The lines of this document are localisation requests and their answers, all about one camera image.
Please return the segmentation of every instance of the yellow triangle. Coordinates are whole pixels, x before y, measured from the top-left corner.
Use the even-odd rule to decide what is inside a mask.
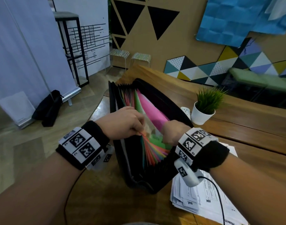
[[[236,58],[237,56],[238,55],[229,46],[226,46],[222,51],[222,54],[220,55],[218,61],[223,61],[230,58]]]
[[[286,69],[286,61],[273,63],[278,74],[281,74]]]
[[[181,80],[190,80],[190,78],[188,78],[185,74],[183,74],[181,71],[178,73],[178,76],[177,76],[178,79],[181,79]]]

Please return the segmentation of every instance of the accordion file organizer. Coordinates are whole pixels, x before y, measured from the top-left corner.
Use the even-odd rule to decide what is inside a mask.
[[[120,170],[130,188],[145,188],[157,193],[178,173],[174,161],[179,158],[175,147],[162,143],[160,130],[169,120],[193,127],[185,113],[168,97],[142,79],[132,84],[109,82],[110,111],[133,106],[145,116],[142,136],[115,140]]]

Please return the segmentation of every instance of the hand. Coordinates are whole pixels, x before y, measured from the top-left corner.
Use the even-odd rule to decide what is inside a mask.
[[[176,146],[179,139],[190,129],[190,126],[187,126],[182,122],[176,120],[167,121],[163,125],[161,131],[163,134],[163,143]]]
[[[144,115],[131,106],[125,106],[95,121],[110,140],[140,135],[144,130]]]

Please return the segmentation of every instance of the white pot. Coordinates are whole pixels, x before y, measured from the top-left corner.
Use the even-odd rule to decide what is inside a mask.
[[[203,125],[207,120],[209,120],[210,117],[212,117],[216,111],[212,114],[212,115],[206,115],[202,112],[200,112],[196,106],[196,103],[194,103],[194,107],[192,110],[192,114],[191,114],[191,120],[196,124],[196,125]]]

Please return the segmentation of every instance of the black metal shelf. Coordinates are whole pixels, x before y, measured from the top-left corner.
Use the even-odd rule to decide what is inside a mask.
[[[66,58],[67,58],[67,61],[68,61],[71,73],[73,75],[73,71],[72,71],[72,68],[71,68],[70,61],[72,62],[72,65],[73,65],[76,82],[77,82],[79,87],[83,87],[83,86],[85,86],[85,85],[87,85],[89,83],[89,76],[88,76],[88,70],[87,70],[85,50],[84,50],[83,40],[82,40],[82,36],[81,36],[81,26],[80,26],[80,23],[79,23],[79,17],[78,17],[77,14],[74,14],[74,13],[71,13],[71,12],[54,12],[54,16],[55,16],[55,21],[57,22],[58,27],[59,27],[60,35],[61,35],[62,42],[63,42],[63,49],[65,50],[65,55],[66,55]],[[66,23],[66,21],[74,21],[74,20],[76,21],[76,24],[77,24],[77,32],[78,32],[79,43],[80,43],[80,47],[81,47],[81,54],[76,55],[76,56],[73,55],[73,48],[72,48],[72,45],[71,45],[70,36],[69,36],[67,23]],[[60,22],[62,22],[64,31],[65,31],[66,41],[67,41],[68,47],[66,47],[66,42],[64,40],[64,36],[63,36],[63,33],[62,33]],[[87,80],[87,82],[85,82],[83,84],[80,84],[79,77],[78,77],[78,72],[77,72],[77,67],[76,67],[76,62],[75,62],[75,59],[78,59],[78,58],[81,58],[81,57],[83,58],[85,74],[86,74],[86,80]]]

